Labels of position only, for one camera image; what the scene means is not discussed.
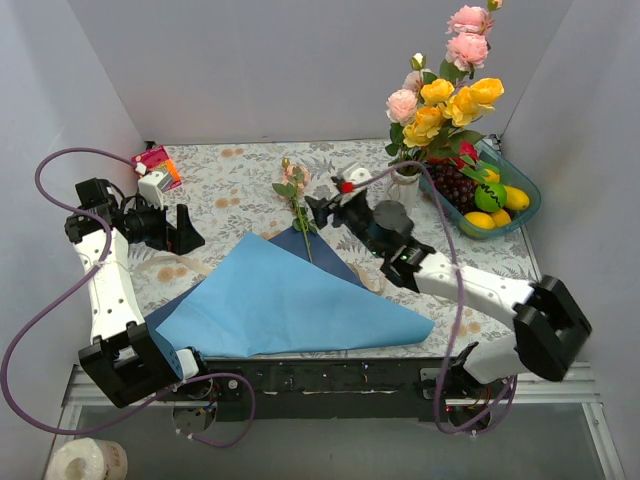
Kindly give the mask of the pink rose stem long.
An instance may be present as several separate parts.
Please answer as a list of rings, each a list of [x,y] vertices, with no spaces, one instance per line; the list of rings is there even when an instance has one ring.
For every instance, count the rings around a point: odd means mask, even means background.
[[[494,13],[503,7],[501,0],[489,0],[485,6],[464,5],[449,19],[450,38],[440,66],[440,76],[454,82],[473,79],[484,67],[491,50],[489,35],[494,27]]]

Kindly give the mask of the yellow rose stem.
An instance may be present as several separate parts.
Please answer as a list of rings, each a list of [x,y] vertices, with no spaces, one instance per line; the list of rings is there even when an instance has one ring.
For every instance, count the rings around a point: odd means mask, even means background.
[[[390,155],[394,163],[409,160],[422,164],[450,163],[458,156],[462,141],[471,143],[474,147],[484,135],[472,130],[470,125],[486,114],[495,110],[495,103],[504,94],[504,86],[498,78],[483,78],[470,86],[456,89],[454,85],[442,78],[436,78],[425,84],[422,96],[427,101],[437,101],[437,108],[442,115],[440,133],[426,147],[401,151],[397,155]],[[460,171],[474,180],[481,180],[479,172],[479,158],[475,170],[465,168]]]

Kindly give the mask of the blue wrapping paper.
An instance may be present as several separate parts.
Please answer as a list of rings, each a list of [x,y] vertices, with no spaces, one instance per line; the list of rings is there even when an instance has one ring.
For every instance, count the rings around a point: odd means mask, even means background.
[[[175,349],[249,358],[422,343],[434,323],[368,290],[319,236],[246,234],[199,284],[150,313]]]

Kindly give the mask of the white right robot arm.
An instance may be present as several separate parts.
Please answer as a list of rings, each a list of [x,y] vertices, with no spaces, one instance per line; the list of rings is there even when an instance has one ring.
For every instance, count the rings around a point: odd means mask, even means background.
[[[414,224],[398,202],[382,201],[371,208],[365,192],[359,192],[309,197],[306,203],[318,228],[344,226],[382,259],[381,271],[393,285],[455,300],[511,329],[506,339],[473,342],[445,362],[440,387],[448,395],[475,397],[496,381],[526,372],[561,382],[592,333],[561,280],[544,276],[528,282],[457,267],[413,237]]]

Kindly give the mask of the cream ribbon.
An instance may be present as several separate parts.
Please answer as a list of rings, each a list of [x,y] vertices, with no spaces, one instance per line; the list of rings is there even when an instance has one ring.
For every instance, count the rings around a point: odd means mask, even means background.
[[[139,265],[132,269],[131,273],[134,275],[141,274],[142,272],[150,269],[153,266],[163,265],[167,263],[179,264],[187,268],[188,270],[191,270],[203,276],[210,275],[214,270],[214,268],[211,266],[205,265],[198,260],[191,259],[185,256],[158,256],[141,262]],[[346,265],[358,277],[358,279],[366,289],[378,296],[382,296],[384,294],[387,280],[382,274],[379,275],[378,287],[375,287],[374,282],[371,280],[371,277],[368,275],[365,269],[349,262],[347,262]]]

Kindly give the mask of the small pink bud stem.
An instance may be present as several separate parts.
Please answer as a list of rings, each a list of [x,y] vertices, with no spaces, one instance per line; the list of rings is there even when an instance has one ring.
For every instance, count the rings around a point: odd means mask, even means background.
[[[307,254],[307,260],[314,263],[311,236],[318,233],[315,220],[308,212],[304,202],[303,193],[310,181],[310,176],[305,167],[295,164],[289,158],[281,161],[282,178],[272,184],[273,191],[286,200],[294,215],[292,227],[302,234]]]

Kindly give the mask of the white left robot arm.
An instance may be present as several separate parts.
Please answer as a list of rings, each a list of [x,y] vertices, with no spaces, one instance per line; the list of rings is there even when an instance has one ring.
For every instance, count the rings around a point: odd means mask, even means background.
[[[130,244],[181,255],[205,243],[186,205],[178,205],[175,224],[168,222],[164,193],[171,182],[168,174],[148,173],[139,179],[136,194],[122,200],[105,179],[81,182],[76,186],[79,210],[65,222],[65,233],[92,276],[90,344],[80,350],[80,364],[119,408],[177,383],[193,400],[205,398],[213,386],[194,348],[177,350],[146,324],[129,273]]]

